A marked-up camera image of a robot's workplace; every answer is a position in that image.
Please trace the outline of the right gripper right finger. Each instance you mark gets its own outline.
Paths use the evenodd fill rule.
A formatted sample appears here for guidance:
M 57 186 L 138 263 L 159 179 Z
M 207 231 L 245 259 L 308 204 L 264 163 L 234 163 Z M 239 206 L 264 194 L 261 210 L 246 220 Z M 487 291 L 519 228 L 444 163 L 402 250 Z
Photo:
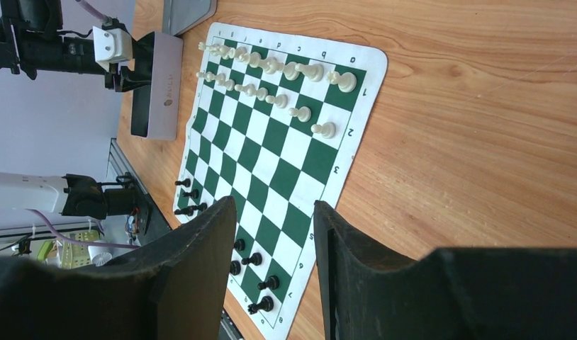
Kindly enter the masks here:
M 577 248 L 394 251 L 318 200 L 326 339 L 577 339 Z

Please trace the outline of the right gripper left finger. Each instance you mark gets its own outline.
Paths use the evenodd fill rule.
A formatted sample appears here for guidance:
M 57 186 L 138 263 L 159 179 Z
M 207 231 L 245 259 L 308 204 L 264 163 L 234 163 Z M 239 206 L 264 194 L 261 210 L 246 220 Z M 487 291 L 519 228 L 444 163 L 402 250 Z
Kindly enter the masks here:
M 0 256 L 0 339 L 217 339 L 236 224 L 226 196 L 103 266 Z

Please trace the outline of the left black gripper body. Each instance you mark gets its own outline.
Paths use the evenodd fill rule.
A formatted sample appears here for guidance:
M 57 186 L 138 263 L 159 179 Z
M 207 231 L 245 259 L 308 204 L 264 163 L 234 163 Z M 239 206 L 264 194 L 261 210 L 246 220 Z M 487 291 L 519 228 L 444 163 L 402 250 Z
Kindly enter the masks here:
M 105 73 L 104 85 L 107 89 L 121 93 L 152 83 L 154 43 L 146 40 L 133 42 L 133 52 L 135 53 L 133 69 L 112 65 L 111 70 Z

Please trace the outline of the metal tin with black pieces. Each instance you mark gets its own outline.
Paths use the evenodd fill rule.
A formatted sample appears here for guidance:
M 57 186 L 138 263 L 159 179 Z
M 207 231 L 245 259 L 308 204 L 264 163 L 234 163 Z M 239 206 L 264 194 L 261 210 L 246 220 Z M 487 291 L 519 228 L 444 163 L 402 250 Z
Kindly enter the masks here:
M 183 40 L 154 31 L 138 42 L 147 48 L 147 53 L 136 56 L 135 70 L 146 73 L 149 79 L 133 91 L 130 134 L 151 140 L 175 140 Z

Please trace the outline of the black chess knight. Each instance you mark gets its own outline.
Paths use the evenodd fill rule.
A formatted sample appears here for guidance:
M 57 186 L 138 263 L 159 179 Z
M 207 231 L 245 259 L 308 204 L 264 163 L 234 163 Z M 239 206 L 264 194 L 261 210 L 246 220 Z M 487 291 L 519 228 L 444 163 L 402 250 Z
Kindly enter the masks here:
M 242 264 L 240 261 L 233 260 L 230 263 L 230 275 L 238 276 L 241 273 Z
M 208 208 L 207 203 L 201 203 L 199 205 L 190 205 L 182 209 L 176 209 L 174 211 L 174 214 L 192 216 L 196 211 L 203 212 L 207 208 Z

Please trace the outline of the black chess pawn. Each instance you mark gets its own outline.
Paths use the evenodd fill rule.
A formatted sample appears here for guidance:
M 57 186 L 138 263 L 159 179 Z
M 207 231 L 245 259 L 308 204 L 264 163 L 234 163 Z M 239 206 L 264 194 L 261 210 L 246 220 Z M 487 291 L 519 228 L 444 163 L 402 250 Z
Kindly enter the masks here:
M 186 198 L 193 198 L 193 199 L 195 200 L 195 199 L 198 199 L 198 198 L 199 198 L 200 192 L 199 192 L 199 189 L 196 189 L 196 188 L 195 188 L 195 189 L 193 189 L 193 190 L 191 190 L 191 191 L 186 191 L 186 192 L 183 191 L 183 192 L 181 193 L 181 196 L 182 196 L 182 197 L 186 197 Z
M 259 252 L 255 252 L 253 253 L 253 255 L 251 255 L 250 257 L 246 257 L 241 259 L 241 264 L 242 265 L 254 265 L 254 266 L 259 266 L 261 265 L 263 262 L 263 258 L 262 255 Z
M 264 289 L 276 290 L 277 288 L 279 288 L 279 286 L 280 286 L 280 280 L 275 275 L 272 275 L 272 276 L 268 277 L 266 280 L 259 282 L 257 284 L 257 288 L 259 290 L 264 290 Z
M 185 188 L 190 188 L 191 187 L 191 179 L 190 178 L 184 178 L 182 180 L 176 180 L 174 182 L 175 186 L 182 186 Z
M 233 244 L 233 249 L 236 251 L 243 251 L 246 247 L 244 239 L 236 239 Z

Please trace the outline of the green white chess mat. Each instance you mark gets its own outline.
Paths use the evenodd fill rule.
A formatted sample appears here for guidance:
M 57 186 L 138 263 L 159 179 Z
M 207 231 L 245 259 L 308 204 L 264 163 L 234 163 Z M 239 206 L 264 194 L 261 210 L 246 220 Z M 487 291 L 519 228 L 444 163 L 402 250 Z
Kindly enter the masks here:
M 201 58 L 173 209 L 232 196 L 237 209 L 231 261 L 255 252 L 259 266 L 242 265 L 229 275 L 228 290 L 242 308 L 264 296 L 271 312 L 250 319 L 266 339 L 285 339 L 296 316 L 315 263 L 313 211 L 317 200 L 336 205 L 388 70 L 388 57 L 375 47 L 213 23 L 198 46 Z M 313 82 L 302 73 L 287 80 L 276 63 L 322 64 Z M 327 80 L 331 71 L 353 73 L 357 85 L 343 93 Z M 278 108 L 267 95 L 285 94 Z M 289 115 L 307 106 L 307 123 Z M 333 122 L 336 134 L 313 134 L 313 124 Z M 182 197 L 199 189 L 198 199 Z M 275 275 L 276 290 L 257 284 Z

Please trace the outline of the black chess rook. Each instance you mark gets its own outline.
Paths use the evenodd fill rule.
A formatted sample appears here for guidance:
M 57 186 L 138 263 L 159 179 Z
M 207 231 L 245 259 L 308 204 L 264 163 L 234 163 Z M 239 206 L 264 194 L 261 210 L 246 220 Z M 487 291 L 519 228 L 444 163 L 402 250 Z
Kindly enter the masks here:
M 271 312 L 274 309 L 274 300 L 270 296 L 264 296 L 258 303 L 247 306 L 247 312 L 254 315 L 259 311 Z

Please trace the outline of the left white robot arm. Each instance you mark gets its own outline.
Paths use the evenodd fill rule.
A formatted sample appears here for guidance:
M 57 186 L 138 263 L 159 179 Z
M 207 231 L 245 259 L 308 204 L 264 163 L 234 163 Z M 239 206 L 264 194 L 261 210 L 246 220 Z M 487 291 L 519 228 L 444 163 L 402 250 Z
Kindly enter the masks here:
M 135 39 L 117 18 L 86 1 L 81 6 L 100 26 L 81 34 L 63 28 L 59 1 L 2 1 L 0 69 L 35 79 L 41 70 L 104 77 L 118 93 L 152 82 L 154 40 Z M 0 172 L 0 207 L 102 220 L 136 213 L 144 199 L 135 179 L 103 183 L 90 176 L 30 176 Z

